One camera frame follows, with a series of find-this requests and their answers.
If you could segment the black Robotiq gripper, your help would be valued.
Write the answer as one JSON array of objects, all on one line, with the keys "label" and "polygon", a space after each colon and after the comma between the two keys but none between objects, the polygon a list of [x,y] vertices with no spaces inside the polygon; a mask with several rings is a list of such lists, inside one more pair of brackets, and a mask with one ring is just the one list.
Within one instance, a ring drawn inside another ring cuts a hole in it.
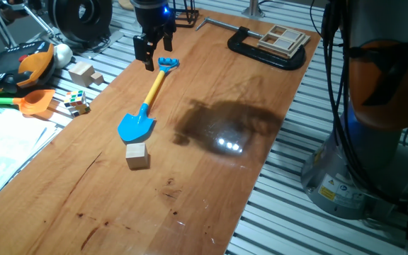
[{"label": "black Robotiq gripper", "polygon": [[133,37],[135,58],[144,63],[146,70],[153,72],[153,48],[148,40],[163,38],[164,49],[171,52],[173,34],[176,32],[175,18],[168,0],[131,0],[131,4],[143,33]]}]

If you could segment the person's bare hand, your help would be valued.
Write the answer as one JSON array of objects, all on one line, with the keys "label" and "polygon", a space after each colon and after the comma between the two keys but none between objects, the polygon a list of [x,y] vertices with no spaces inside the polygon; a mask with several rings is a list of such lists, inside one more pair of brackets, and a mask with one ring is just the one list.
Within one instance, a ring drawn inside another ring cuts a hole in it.
[{"label": "person's bare hand", "polygon": [[20,19],[20,18],[24,18],[26,16],[28,16],[28,14],[26,13],[26,11],[14,11],[11,9],[2,9],[1,10],[3,17],[9,22],[12,23],[14,22],[16,19]]}]

